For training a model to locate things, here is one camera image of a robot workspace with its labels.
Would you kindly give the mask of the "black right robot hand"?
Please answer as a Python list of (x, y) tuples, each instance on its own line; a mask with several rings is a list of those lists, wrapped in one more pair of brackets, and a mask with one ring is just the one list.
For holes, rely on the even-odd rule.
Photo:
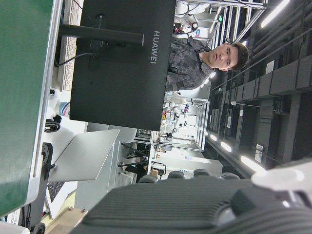
[(75, 234), (309, 234), (312, 161), (250, 179), (201, 175), (111, 190)]

